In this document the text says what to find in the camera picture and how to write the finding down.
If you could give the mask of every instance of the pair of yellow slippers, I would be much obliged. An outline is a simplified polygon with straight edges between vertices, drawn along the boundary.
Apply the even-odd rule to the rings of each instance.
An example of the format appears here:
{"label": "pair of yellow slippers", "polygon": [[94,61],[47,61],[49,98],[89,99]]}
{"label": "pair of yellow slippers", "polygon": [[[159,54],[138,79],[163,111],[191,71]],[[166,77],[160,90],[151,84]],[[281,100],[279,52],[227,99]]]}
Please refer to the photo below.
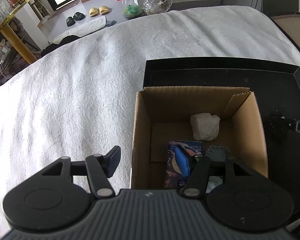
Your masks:
{"label": "pair of yellow slippers", "polygon": [[97,8],[93,7],[93,8],[91,8],[90,11],[89,11],[89,16],[90,16],[90,17],[96,16],[96,15],[99,14],[99,12],[100,12],[100,14],[102,15],[102,14],[107,13],[108,11],[109,11],[109,8],[108,8],[107,6],[101,6],[101,7],[99,8],[99,11],[98,11]]}

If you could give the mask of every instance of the yellow table leg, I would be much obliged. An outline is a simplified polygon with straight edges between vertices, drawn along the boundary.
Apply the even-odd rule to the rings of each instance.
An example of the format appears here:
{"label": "yellow table leg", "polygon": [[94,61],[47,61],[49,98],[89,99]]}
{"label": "yellow table leg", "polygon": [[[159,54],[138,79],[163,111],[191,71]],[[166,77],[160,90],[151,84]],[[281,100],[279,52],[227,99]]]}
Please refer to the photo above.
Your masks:
{"label": "yellow table leg", "polygon": [[37,58],[32,54],[32,52],[25,46],[25,44],[19,39],[19,37],[10,28],[9,24],[2,27],[0,31],[3,36],[10,42],[12,47],[16,49],[17,52],[29,63],[37,61]]}

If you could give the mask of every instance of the bed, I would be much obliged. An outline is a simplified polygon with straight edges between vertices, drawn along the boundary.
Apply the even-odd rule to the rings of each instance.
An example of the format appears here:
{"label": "bed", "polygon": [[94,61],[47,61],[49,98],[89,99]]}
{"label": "bed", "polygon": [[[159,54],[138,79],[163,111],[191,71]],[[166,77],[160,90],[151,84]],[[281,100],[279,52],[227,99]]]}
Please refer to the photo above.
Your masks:
{"label": "bed", "polygon": [[[110,179],[130,184],[137,91],[145,62],[168,57],[246,57],[300,66],[300,53],[276,25],[250,7],[171,11],[117,24],[66,44],[0,87],[1,210],[14,186],[61,156],[83,160],[121,146]],[[86,186],[78,178],[76,183]]]}

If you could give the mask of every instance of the slipper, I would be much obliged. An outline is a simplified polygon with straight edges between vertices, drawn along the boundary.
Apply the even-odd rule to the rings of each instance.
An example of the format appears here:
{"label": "slipper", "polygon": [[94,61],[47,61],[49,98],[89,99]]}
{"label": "slipper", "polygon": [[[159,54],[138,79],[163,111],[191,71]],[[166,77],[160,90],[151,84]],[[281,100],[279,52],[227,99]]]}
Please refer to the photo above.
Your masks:
{"label": "slipper", "polygon": [[70,27],[75,24],[75,21],[72,17],[68,17],[66,20],[67,26]]}
{"label": "slipper", "polygon": [[76,12],[73,16],[73,18],[76,20],[76,21],[81,21],[85,18],[86,16],[81,13],[81,12]]}
{"label": "slipper", "polygon": [[100,11],[100,14],[102,15],[102,14],[107,13],[109,11],[109,8],[107,6],[101,6],[99,8],[99,11]]}
{"label": "slipper", "polygon": [[93,17],[93,16],[96,16],[96,15],[98,15],[98,9],[97,8],[95,8],[95,7],[92,7],[91,9],[90,9],[90,11],[89,11],[89,15],[90,15],[90,17]]}

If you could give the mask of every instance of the pair of black slippers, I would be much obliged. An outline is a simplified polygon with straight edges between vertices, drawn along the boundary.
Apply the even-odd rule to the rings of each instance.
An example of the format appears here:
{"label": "pair of black slippers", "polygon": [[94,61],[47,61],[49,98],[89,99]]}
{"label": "pair of black slippers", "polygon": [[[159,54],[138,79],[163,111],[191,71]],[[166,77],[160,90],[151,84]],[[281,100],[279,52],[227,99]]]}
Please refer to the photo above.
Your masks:
{"label": "pair of black slippers", "polygon": [[76,20],[76,21],[81,21],[81,20],[83,20],[85,17],[86,17],[86,16],[85,16],[83,13],[76,12],[76,13],[74,14],[73,17],[68,17],[68,18],[67,18],[67,20],[66,20],[67,26],[70,27],[70,26],[72,26],[72,25],[75,24],[75,21],[74,21],[74,20]]}

